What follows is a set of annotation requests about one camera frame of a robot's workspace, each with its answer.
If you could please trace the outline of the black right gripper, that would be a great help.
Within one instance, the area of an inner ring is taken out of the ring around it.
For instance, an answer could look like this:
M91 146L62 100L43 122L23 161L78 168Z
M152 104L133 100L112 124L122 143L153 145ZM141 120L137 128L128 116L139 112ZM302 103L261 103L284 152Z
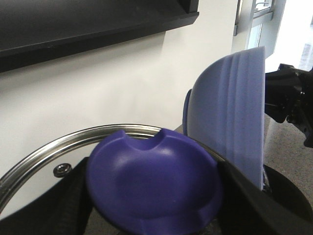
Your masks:
M278 123L287 121L304 135L304 146L313 146L313 71L280 64L265 74L265 113Z

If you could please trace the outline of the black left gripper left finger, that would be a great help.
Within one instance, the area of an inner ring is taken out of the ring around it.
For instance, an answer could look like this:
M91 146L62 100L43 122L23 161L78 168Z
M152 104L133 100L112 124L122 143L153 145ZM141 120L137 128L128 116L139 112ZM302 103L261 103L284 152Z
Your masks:
M0 222L2 235L82 235L92 210L87 158L39 198Z

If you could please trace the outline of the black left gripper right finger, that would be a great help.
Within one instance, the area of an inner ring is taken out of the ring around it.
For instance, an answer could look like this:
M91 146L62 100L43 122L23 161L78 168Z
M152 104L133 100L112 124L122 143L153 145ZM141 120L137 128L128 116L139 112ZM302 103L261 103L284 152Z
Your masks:
M218 221L224 235L311 235L313 210L290 180L265 167L270 192L263 192L228 162L219 162L224 201Z

